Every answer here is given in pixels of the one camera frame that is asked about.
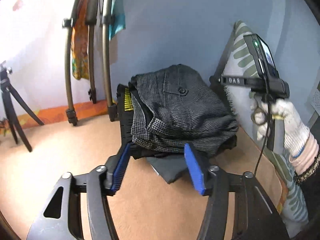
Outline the white knitted gloved hand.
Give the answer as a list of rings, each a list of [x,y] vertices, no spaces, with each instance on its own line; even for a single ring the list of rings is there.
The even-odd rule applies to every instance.
[[[256,100],[252,101],[251,110],[253,112],[253,120],[258,125],[257,139],[261,140],[265,137],[267,131],[268,112],[267,103],[261,103],[262,109],[258,110]],[[289,100],[277,99],[271,105],[271,114],[281,116],[284,119],[284,147],[290,153],[292,158],[298,157],[310,135],[310,129],[303,124],[293,103]]]

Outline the forearm in pink sleeve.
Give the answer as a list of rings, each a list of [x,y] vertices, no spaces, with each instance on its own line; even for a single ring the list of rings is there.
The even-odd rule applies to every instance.
[[[289,158],[295,168],[295,182],[300,186],[308,204],[319,206],[319,144],[310,134],[296,158]]]

